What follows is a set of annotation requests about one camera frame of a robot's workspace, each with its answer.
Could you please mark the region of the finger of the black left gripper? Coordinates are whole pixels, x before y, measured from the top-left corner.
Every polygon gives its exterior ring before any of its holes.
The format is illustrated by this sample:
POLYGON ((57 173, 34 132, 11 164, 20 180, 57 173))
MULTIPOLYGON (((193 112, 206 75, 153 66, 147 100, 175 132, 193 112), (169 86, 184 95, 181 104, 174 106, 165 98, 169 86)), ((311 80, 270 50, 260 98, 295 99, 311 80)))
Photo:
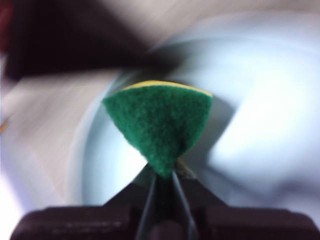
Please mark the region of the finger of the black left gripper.
POLYGON ((178 63, 170 56, 152 51, 150 45, 139 34, 127 26, 111 26, 108 68, 159 68, 171 69, 178 63))

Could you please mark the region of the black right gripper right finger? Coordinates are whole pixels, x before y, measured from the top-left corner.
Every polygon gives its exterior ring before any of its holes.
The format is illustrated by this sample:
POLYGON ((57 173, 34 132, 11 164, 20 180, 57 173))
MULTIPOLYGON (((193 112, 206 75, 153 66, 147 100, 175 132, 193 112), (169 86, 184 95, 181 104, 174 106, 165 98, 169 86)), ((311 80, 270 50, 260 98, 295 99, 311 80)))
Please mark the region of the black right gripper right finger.
POLYGON ((316 240, 318 228, 305 214, 286 209, 231 207, 196 179, 172 174, 181 201, 182 223, 173 240, 316 240))

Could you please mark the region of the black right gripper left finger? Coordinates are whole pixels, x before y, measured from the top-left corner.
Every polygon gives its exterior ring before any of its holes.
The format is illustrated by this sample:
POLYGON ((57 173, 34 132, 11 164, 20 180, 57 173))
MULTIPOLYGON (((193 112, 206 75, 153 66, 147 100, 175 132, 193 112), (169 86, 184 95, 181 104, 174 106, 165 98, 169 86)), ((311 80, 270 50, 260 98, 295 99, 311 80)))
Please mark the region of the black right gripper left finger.
POLYGON ((24 215, 16 240, 151 240, 157 236, 155 197, 161 177, 145 166, 103 205, 48 207, 24 215))

